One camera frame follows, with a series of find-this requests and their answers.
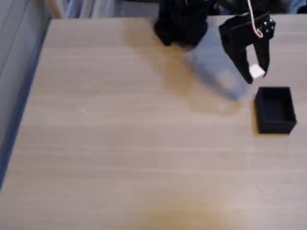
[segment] black object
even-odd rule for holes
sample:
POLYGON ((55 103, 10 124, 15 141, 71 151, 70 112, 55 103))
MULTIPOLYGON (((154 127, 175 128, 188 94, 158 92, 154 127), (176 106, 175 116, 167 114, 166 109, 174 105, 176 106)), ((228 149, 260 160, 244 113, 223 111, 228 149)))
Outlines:
POLYGON ((225 52, 248 84, 253 82, 253 78, 249 72, 246 47, 254 45, 259 65, 267 72, 270 65, 270 39, 274 37, 276 27, 269 12, 256 17, 255 25, 262 31, 263 38, 258 38, 251 29, 249 14, 228 19, 219 27, 225 52))
POLYGON ((209 2, 193 0, 162 0, 154 31, 165 46, 174 41, 195 46, 207 32, 209 2))
POLYGON ((297 123, 289 87, 260 87, 255 106, 262 134, 290 134, 297 123))

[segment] background wall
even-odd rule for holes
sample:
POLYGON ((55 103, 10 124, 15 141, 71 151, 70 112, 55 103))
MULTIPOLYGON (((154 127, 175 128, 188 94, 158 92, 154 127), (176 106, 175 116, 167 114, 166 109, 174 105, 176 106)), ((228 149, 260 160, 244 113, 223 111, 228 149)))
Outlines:
POLYGON ((48 22, 43 0, 0 0, 0 184, 20 92, 32 77, 48 22))

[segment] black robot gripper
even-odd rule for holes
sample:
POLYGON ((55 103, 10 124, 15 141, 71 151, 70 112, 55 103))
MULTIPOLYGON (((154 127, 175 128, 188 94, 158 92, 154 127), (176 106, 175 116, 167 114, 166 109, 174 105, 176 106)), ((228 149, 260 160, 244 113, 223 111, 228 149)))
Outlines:
POLYGON ((254 45, 259 66, 267 72, 270 64, 270 39, 274 37, 276 22, 267 12, 256 15, 255 26, 262 31, 263 38, 253 32, 250 14, 235 16, 219 27, 225 52, 248 84, 253 82, 253 77, 249 72, 246 47, 254 45))

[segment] black box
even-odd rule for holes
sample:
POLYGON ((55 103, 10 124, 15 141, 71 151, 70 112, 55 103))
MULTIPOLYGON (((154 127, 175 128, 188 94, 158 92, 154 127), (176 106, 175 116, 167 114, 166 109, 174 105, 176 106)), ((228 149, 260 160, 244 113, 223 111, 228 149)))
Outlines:
POLYGON ((289 87, 260 87, 255 106, 259 133, 290 134, 296 125, 289 87))

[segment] wood grain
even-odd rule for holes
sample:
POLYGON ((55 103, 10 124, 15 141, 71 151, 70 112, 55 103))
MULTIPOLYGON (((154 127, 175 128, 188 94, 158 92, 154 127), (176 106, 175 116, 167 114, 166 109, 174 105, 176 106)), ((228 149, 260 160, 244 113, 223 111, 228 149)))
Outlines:
POLYGON ((225 17, 190 52, 147 19, 53 20, 0 229, 306 229, 307 20, 274 18, 270 72, 252 86, 221 48, 225 17), (291 87, 290 136, 255 132, 259 86, 291 87))

